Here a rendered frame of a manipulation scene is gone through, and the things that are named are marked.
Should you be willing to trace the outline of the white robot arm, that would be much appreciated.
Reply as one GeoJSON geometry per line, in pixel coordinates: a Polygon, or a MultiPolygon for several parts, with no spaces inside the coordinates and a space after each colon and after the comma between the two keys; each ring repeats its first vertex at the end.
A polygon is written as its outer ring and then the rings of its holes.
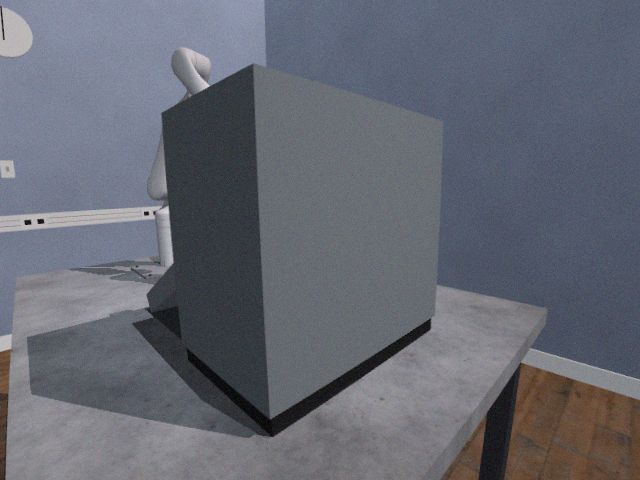
{"type": "MultiPolygon", "coordinates": [[[[187,89],[186,94],[178,103],[210,87],[207,82],[211,72],[211,63],[207,57],[188,48],[180,47],[173,53],[171,67],[174,74],[187,89]]],[[[173,255],[164,163],[163,132],[161,133],[157,154],[148,178],[147,192],[153,200],[164,200],[164,205],[155,212],[158,250],[160,265],[171,266],[173,264],[173,255]]]]}

